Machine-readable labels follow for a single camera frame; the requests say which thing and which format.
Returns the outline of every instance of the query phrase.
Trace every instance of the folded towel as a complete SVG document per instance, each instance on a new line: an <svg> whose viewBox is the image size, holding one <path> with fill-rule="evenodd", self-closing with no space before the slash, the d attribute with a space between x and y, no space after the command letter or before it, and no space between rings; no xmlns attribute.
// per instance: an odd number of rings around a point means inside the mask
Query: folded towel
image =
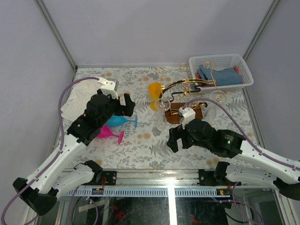
<svg viewBox="0 0 300 225"><path fill-rule="evenodd" d="M210 68L205 68L204 65L200 65L197 72L204 80L212 80ZM242 76L235 72L233 68L227 68L221 71L213 70L212 75L216 80L217 86L227 86L243 83Z"/></svg>

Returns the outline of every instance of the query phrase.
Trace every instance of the white wall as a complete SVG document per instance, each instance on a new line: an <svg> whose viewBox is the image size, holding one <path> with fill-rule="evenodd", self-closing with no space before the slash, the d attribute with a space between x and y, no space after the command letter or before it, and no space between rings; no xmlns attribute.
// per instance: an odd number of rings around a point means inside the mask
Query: white wall
<svg viewBox="0 0 300 225"><path fill-rule="evenodd" d="M0 212L15 195L13 182L47 157L57 103L72 69L33 0L0 1ZM17 225L25 204L6 216Z"/></svg>
<svg viewBox="0 0 300 225"><path fill-rule="evenodd" d="M269 150L300 160L300 1L281 1L247 64ZM300 216L300 202L294 202Z"/></svg>
<svg viewBox="0 0 300 225"><path fill-rule="evenodd" d="M44 0L78 65L243 55L272 0Z"/></svg>

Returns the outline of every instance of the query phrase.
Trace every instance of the tabletop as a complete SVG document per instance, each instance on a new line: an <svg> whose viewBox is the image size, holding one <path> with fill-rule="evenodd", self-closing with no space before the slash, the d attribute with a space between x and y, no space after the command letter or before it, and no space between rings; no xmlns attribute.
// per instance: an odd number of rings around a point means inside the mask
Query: tabletop
<svg viewBox="0 0 300 225"><path fill-rule="evenodd" d="M151 110L149 106L151 99L148 86L153 82L159 82L159 75L155 74L154 70L155 68L151 67L80 68L77 70L75 80L88 76L117 79L121 104L125 104L124 93L130 94L131 99L136 103L132 119L137 115L138 124L137 128L131 122L120 127L111 127L111 131L117 135L124 131L121 144L118 144L116 137L95 138L85 150L71 160L68 168L74 168L78 163L87 160L94 160L105 169L213 169L220 160L251 166L243 161L220 158L210 153L209 150L196 146L184 150L179 146L179 151L173 153L167 147L166 142L169 137L168 129L177 125L168 124L164 131L157 129L155 121L158 112ZM165 71L162 80L164 85L184 79L186 73L178 67L166 67ZM210 98L210 94L204 94L202 97ZM242 91L227 92L227 102L223 106L255 143L256 139ZM71 122L64 120L63 123L66 131ZM230 129L239 133L234 123L219 108L217 108L214 128Z"/></svg>

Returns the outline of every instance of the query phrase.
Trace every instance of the table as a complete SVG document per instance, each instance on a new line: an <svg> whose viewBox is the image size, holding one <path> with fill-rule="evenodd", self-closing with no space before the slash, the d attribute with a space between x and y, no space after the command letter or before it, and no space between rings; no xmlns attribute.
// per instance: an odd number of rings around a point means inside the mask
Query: table
<svg viewBox="0 0 300 225"><path fill-rule="evenodd" d="M77 70L75 80L88 76L117 79L121 103L124 104L124 93L129 93L131 99L136 103L133 117L138 115L138 126L135 128L134 123L125 123L120 127L112 127L111 130L115 134L124 131L124 139L121 144L118 145L116 137L95 139L86 150L80 152L68 164L68 168L73 168L78 163L91 159L105 169L213 169L220 160L234 162L237 165L252 166L242 161L219 158L208 150L195 146L173 153L167 147L166 142L169 136L168 128L176 125L168 125L167 129L161 132L154 126L157 111L153 111L149 107L151 99L148 95L148 86L152 82L159 82L159 75L155 74L154 69L151 67L117 67L80 68ZM178 67L166 67L165 70L164 85L184 79L186 73ZM203 97L210 98L210 94L204 94ZM228 92L227 103L224 106L251 140L256 142L242 92ZM64 120L65 131L70 124L70 121ZM233 122L221 109L217 109L214 127L238 132Z"/></svg>

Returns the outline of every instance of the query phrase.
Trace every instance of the white napkin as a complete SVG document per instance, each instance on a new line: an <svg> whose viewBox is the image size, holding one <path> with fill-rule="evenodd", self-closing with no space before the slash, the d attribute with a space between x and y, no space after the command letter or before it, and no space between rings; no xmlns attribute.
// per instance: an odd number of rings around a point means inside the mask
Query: white napkin
<svg viewBox="0 0 300 225"><path fill-rule="evenodd" d="M61 116L74 122L84 113L90 97L97 94L101 84L96 80L85 80L74 86L67 102L61 107Z"/></svg>

